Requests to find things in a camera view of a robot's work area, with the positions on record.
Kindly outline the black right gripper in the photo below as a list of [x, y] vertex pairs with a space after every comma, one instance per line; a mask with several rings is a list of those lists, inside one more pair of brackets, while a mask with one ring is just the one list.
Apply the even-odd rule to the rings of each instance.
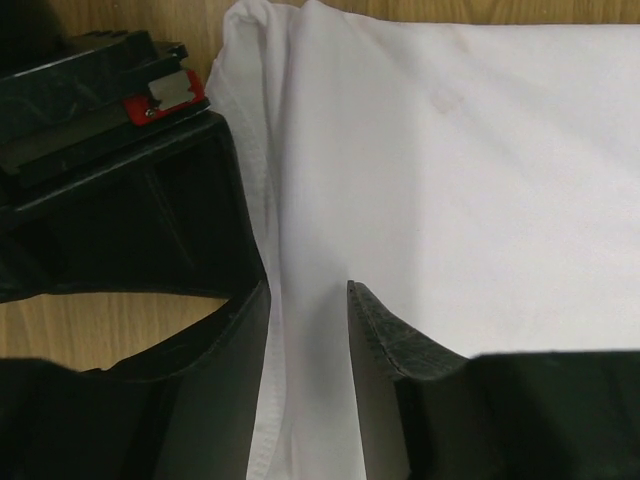
[[183, 43], [144, 30], [93, 31], [2, 68], [1, 177], [27, 188], [1, 208], [3, 301], [93, 292], [243, 297], [263, 288], [221, 115], [200, 113], [120, 148], [204, 105], [198, 75], [183, 64], [188, 55]]

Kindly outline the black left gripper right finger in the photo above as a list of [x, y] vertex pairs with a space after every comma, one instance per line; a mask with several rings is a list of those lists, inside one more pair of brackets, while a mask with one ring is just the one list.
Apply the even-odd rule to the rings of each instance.
[[639, 355], [464, 358], [347, 287], [370, 479], [635, 479]]

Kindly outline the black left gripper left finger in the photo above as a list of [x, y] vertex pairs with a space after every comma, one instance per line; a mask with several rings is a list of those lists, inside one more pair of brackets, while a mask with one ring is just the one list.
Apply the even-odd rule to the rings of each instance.
[[5, 479], [242, 479], [270, 293], [264, 282], [108, 370], [1, 363]]

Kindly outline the white t-shirt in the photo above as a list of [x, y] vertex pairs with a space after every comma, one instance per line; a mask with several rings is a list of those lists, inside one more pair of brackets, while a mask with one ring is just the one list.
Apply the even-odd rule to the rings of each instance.
[[467, 356], [639, 345], [639, 29], [240, 1], [207, 92], [272, 294], [251, 479], [365, 475], [346, 284]]

